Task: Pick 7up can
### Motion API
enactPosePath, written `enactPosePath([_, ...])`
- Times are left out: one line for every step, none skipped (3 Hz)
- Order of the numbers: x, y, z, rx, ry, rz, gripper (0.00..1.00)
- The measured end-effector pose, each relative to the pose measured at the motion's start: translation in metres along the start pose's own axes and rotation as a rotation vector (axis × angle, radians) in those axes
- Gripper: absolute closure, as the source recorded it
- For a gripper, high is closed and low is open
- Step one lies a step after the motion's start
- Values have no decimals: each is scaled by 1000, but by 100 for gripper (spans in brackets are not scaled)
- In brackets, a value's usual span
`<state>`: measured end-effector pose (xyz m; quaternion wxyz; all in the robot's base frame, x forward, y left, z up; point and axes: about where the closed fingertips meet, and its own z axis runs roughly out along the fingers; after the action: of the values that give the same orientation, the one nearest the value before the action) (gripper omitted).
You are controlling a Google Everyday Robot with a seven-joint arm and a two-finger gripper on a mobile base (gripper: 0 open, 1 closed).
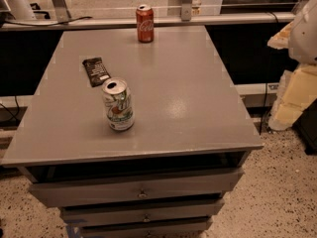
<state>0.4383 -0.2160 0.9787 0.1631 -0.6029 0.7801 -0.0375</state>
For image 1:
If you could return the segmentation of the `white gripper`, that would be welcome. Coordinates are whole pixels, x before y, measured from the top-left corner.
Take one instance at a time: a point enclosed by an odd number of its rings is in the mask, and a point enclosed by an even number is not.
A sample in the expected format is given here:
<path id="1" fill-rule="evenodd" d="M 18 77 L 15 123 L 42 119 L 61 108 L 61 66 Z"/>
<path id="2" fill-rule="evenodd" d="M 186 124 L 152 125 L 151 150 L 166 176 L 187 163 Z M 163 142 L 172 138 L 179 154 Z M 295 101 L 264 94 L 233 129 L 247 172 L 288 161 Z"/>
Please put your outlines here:
<path id="1" fill-rule="evenodd" d="M 294 72 L 286 70 L 280 78 L 268 127 L 274 131 L 290 128 L 317 99 L 317 0 L 309 0 L 295 19 L 272 36 L 267 45 L 288 48 L 289 56 L 300 64 Z"/>

